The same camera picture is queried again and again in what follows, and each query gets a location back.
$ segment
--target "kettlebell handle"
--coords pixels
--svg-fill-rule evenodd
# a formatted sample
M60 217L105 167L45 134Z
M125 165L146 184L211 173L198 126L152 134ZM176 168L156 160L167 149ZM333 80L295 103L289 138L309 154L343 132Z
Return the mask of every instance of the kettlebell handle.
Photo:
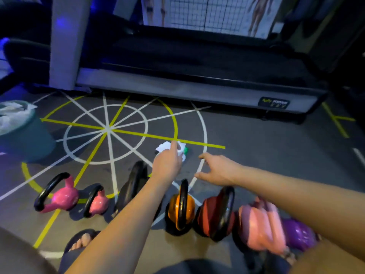
M90 213L91 204L93 203L93 201L94 201L95 197L98 195L98 193L103 190L104 190L104 187L101 184L99 184L93 188L93 190L91 191L89 198L85 204L84 217L86 217L86 218L92 217L92 214Z
M118 195L115 210L120 212L137 195L140 189L146 184L147 165L143 161L137 161L132 167L128 181L123 185Z
M57 186L57 184L60 183L62 180L66 180L66 187L73 187L73 180L70 173L62 172L58 174L56 177L54 177L42 190L42 192L38 195L38 197L34 201L34 209L38 212L41 212L44 210L44 202L47 199L48 195L51 193L51 191Z
M233 210L234 188L231 186L223 187L218 198L221 198L218 225L216 230L211 234L211 238L215 242L221 241L227 235L227 229Z
M182 230L186 225L186 211L188 208L188 188L189 182L187 179L181 181L180 186L180 202L179 202L179 210L177 213L177 223L176 228L178 230Z

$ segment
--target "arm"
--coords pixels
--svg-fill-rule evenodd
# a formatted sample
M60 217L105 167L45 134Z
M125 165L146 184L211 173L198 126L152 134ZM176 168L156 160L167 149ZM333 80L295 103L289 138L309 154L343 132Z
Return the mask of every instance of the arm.
M244 187L365 261L365 194L241 166L224 156L200 157L211 172L197 173L197 178Z
M181 167L177 143L156 156L151 178L136 197L94 238L66 274L133 274L166 190Z
M0 228L1 272L24 274L56 274L54 267L29 243Z

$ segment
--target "trash bin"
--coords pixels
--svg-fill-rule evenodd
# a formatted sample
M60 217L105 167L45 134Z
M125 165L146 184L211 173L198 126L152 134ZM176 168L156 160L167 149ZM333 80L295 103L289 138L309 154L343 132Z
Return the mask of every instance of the trash bin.
M25 101L8 101L0 103L4 108L6 103L17 103L28 108L31 105ZM38 118L35 110L30 110L27 119L20 125L10 128L0 135L0 152L16 156L23 162L36 162L47 157L55 148L56 141Z

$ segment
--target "gray floor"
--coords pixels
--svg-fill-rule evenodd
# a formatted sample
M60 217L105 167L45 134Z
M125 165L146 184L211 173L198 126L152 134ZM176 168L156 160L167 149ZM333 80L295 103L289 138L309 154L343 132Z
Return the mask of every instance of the gray floor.
M47 92L31 94L22 87L15 87L1 96L0 101L21 99L34 102L46 94ZM106 92L107 104L117 105L108 107L109 121L111 121L126 97L127 94L124 93ZM153 97L150 96L132 95L127 102L127 106L139 109L151 100L153 100ZM188 101L176 101L165 98L161 98L161 100L171 108L173 113L193 109ZM64 95L56 92L36 103L38 106L37 113L39 117L44 117L67 101L68 99ZM91 96L77 100L77 102L86 110L103 106L102 93L96 92ZM348 116L336 101L329 99L327 103L335 115ZM207 104L196 103L196 105L200 108ZM122 110L117 121L134 111L133 108L127 106ZM365 192L365 184L363 183L365 168L352 149L356 147L365 154L363 133L358 129L355 122L340 120L340 123L350 136L349 139L344 139L322 107L319 107L312 115L309 115L303 125L296 125L280 121L262 121L237 113L227 113L226 110L223 111L221 107L213 104L211 106L211 108L200 111L203 120L200 119L197 112L176 115L178 138L204 142L205 127L208 143L225 146L225 149L208 147L207 151L210 153L223 154L244 165ZM154 101L146 106L141 112L147 119L169 115L167 109L158 101ZM72 122L82 113L83 111L80 108L71 103L55 112L49 118ZM105 123L103 107L94 110L92 114ZM136 113L123 121L122 124L141 120L141 115ZM98 126L89 116L83 116L77 122ZM50 122L45 122L45 125L55 139L61 139L68 127L64 124ZM144 133L145 124L131 125L121 129ZM95 130L84 127L72 127L68 136L89 133L91 131ZM149 121L147 133L173 137L174 124L171 117ZM142 139L142 137L137 135L120 133L117 135L133 147ZM67 145L70 150L73 150L93 136L89 135L67 140ZM155 156L154 149L164 141L147 137L137 148L137 151L152 162ZM98 139L92 141L85 148L76 152L75 155L80 159L86 160L97 142ZM203 146L195 144L187 144L187 147L189 147L189 153L176 180L177 183L184 178L187 178L190 182L192 181L193 175L200 163L197 156L204 150ZM112 137L112 148L114 157L122 156L129 151L115 137ZM39 173L65 155L63 142L58 142L56 151L51 156L40 163L27 165L30 176ZM87 194L91 185L95 183L103 184L107 194L113 193L109 159L108 142L105 139L92 162L107 162L104 164L91 164L87 167L80 182L77 184L78 189L84 190L83 194ZM126 182L131 166L137 160L139 160L139 157L132 153L115 162L118 188L121 188ZM16 161L10 155L0 156L0 163L2 165L0 174L3 179L3 182L0 184L0 196L3 196L23 183L26 180L26 176L24 176L24 164L22 165L20 161ZM82 167L83 163L66 158L34 180L43 187L53 176L60 172L67 171L76 177ZM203 202L205 198L218 194L219 190L219 187L198 180L189 193L198 201ZM171 186L169 188L160 214L164 212L164 208L172 194L177 192L175 187ZM78 204L71 212L62 211L55 221L51 223L50 228L46 229L45 233L44 229L47 223L50 223L49 221L53 213L40 214L34 211L33 202L37 195L38 193L26 184L3 199L1 201L0 225L32 245L43 234L44 238L39 246L39 250L47 251L46 256L56 267L60 262L60 252L63 251L71 236L85 228L103 229L106 227L107 221L110 220L107 216L94 216L91 219L82 219L80 211L83 205ZM250 192L236 188L234 208L237 209L241 205L253 201L253 198L254 195ZM235 246L232 236L228 236L220 243L214 243L208 238L201 237L193 230L181 237L174 237L165 232L164 219L161 217L159 219L161 221L155 223L151 228L135 273L248 272L244 256Z

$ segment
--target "white paper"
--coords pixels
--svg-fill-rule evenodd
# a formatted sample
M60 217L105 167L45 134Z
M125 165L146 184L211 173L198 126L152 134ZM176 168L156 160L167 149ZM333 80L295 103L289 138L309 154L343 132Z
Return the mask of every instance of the white paper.
M5 107L0 108L0 135L23 125L31 111L37 108L35 105L28 104L24 109L22 105L15 102L3 102L2 105L5 105Z
M185 149L186 143L181 143L180 141L178 141L177 144L180 146L180 149L177 150L177 155L180 156L181 154L183 154L182 155L182 160L185 161L186 156L184 154L184 149ZM164 143L160 144L156 148L156 150L159 153L161 153L163 150L170 149L170 148L171 148L171 142L165 141Z

